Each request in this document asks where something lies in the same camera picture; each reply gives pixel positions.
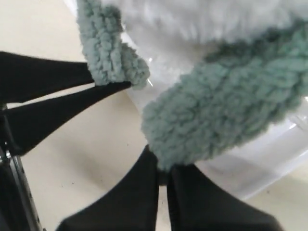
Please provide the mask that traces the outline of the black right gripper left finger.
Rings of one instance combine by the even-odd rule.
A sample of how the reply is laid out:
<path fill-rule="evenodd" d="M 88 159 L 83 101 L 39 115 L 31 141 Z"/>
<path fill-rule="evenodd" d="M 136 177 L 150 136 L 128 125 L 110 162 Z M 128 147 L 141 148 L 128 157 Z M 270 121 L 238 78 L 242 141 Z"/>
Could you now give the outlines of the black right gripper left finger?
<path fill-rule="evenodd" d="M 64 219 L 59 231 L 154 231 L 157 159 L 146 146 L 126 176 L 101 199 Z"/>

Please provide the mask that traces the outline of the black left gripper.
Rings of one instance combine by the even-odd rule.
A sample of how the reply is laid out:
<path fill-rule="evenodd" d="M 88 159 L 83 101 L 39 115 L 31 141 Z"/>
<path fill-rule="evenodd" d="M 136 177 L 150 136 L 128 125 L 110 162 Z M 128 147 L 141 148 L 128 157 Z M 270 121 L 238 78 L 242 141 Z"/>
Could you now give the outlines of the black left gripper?
<path fill-rule="evenodd" d="M 7 105 L 0 105 L 0 229 L 2 231 L 39 231 L 41 223 L 15 144 Z"/>

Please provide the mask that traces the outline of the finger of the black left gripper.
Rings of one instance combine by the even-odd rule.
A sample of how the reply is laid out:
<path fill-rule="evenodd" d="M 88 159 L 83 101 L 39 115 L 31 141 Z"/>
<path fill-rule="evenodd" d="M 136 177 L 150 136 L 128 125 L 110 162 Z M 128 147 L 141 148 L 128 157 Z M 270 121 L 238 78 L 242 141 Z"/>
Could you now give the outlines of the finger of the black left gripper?
<path fill-rule="evenodd" d="M 0 52 L 0 102 L 23 103 L 93 82 L 88 65 Z"/>
<path fill-rule="evenodd" d="M 130 86 L 129 82 L 110 83 L 3 110 L 2 155 L 25 155 L 88 107 Z"/>

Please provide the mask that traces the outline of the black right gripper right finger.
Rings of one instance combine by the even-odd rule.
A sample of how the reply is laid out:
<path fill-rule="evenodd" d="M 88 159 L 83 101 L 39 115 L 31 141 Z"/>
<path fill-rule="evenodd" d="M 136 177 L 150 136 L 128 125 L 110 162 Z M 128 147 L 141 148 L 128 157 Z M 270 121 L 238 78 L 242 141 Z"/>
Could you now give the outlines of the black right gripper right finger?
<path fill-rule="evenodd" d="M 167 185 L 173 231 L 281 231 L 278 220 L 221 189 L 196 166 L 175 167 Z"/>

